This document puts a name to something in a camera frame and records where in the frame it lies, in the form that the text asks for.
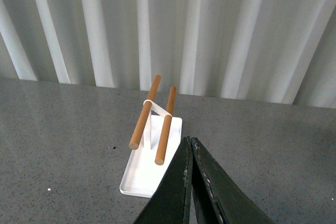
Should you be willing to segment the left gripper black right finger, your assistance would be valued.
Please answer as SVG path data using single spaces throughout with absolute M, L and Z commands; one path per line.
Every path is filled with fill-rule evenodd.
M 193 198 L 198 223 L 273 223 L 235 184 L 198 138 L 193 150 Z

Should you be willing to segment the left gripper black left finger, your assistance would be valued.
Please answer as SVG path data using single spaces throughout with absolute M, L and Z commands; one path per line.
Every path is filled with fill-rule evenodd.
M 157 190 L 135 223 L 189 223 L 193 152 L 191 138 L 182 138 Z

